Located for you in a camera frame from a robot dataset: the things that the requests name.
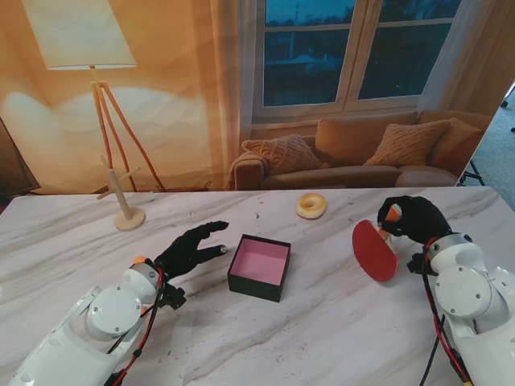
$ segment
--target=marble table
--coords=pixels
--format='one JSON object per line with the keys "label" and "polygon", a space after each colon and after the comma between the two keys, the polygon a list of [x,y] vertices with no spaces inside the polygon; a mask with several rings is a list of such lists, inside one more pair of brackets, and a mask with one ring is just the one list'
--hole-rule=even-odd
{"label": "marble table", "polygon": [[[15,199],[0,215],[0,384],[87,290],[118,283],[135,256],[154,258],[212,220],[230,225],[204,246],[226,244],[230,252],[174,280],[188,301],[159,311],[125,386],[418,384],[435,338],[422,279],[405,264],[419,247],[396,241],[401,268],[378,284],[352,254],[354,225],[375,219],[386,197],[423,195],[483,248],[489,268],[515,270],[515,215],[485,187],[319,192],[328,210],[312,221],[295,214],[305,191],[128,194],[147,218],[129,233],[113,226],[113,198]],[[229,292],[242,233],[292,244],[280,303]],[[439,348],[427,385],[459,384]]]}

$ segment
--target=white lampshade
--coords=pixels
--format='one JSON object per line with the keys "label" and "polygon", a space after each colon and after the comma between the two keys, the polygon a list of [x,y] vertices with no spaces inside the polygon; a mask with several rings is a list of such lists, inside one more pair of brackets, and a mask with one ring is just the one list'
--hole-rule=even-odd
{"label": "white lampshade", "polygon": [[136,65],[109,0],[23,0],[23,6],[48,69]]}

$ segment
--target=white window frame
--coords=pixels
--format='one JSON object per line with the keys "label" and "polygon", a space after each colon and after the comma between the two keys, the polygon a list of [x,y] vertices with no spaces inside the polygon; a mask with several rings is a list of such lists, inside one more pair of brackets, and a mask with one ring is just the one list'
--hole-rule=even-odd
{"label": "white window frame", "polygon": [[[461,0],[458,10],[454,18],[433,18],[424,20],[407,20],[402,22],[382,22],[379,23],[379,16],[383,0],[370,0],[371,6],[367,9],[366,20],[367,23],[363,27],[363,34],[359,46],[359,51],[356,55],[356,63],[354,66],[354,73],[348,88],[347,103],[344,106],[344,111],[361,111],[373,109],[395,109],[401,107],[417,107],[422,94],[409,95],[409,96],[389,96],[373,99],[358,99],[363,79],[365,78],[365,71],[367,63],[369,62],[370,52],[372,51],[373,39],[376,34],[376,29],[381,27],[408,27],[408,26],[423,26],[433,24],[451,24],[454,22],[458,15],[460,8],[464,6],[468,0]],[[440,49],[440,53],[445,49],[445,43]]]}
{"label": "white window frame", "polygon": [[[273,117],[291,117],[306,116],[319,113],[335,113],[341,112],[344,108],[346,92],[350,84],[352,73],[352,65],[355,60],[357,45],[361,25],[366,11],[368,0],[356,0],[352,21],[349,24],[333,24],[321,26],[298,26],[298,27],[266,27],[266,0],[257,0],[256,14],[256,55],[254,69],[254,87],[253,87],[253,119],[273,118]],[[288,105],[288,106],[263,106],[263,81],[264,81],[264,61],[265,61],[265,33],[281,32],[281,31],[334,31],[347,29],[349,30],[347,47],[345,49],[344,62],[340,73],[340,82],[338,84],[338,93],[336,100],[330,103],[321,104],[305,104],[305,105]]]}
{"label": "white window frame", "polygon": [[[391,96],[376,99],[358,100],[361,84],[365,77],[373,38],[378,27],[404,27],[428,24],[450,23],[458,17],[468,0],[462,0],[454,18],[436,18],[425,20],[410,20],[402,22],[379,23],[383,0],[356,0],[352,21],[350,24],[298,26],[298,27],[266,27],[266,0],[256,0],[255,3],[255,63],[253,73],[253,121],[268,121],[274,118],[288,117],[323,117],[326,115],[356,115],[360,111],[382,110],[383,112],[416,109],[421,95]],[[345,50],[344,62],[340,73],[340,82],[336,100],[331,103],[263,106],[263,67],[265,32],[273,31],[327,31],[349,29],[348,43]],[[440,51],[443,52],[452,33],[452,28],[446,42]]]}

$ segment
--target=open box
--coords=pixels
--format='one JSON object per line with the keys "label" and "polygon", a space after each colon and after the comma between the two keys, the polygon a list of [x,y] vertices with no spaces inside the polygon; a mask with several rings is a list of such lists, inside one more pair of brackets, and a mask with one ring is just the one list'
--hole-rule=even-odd
{"label": "open box", "polygon": [[243,235],[227,272],[233,292],[279,302],[291,245]]}

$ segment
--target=glazed donut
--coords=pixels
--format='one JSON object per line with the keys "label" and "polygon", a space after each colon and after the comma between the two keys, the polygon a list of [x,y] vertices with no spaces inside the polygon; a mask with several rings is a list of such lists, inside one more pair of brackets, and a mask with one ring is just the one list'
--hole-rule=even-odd
{"label": "glazed donut", "polygon": [[325,212],[327,201],[317,193],[307,193],[297,201],[297,214],[304,219],[314,220]]}

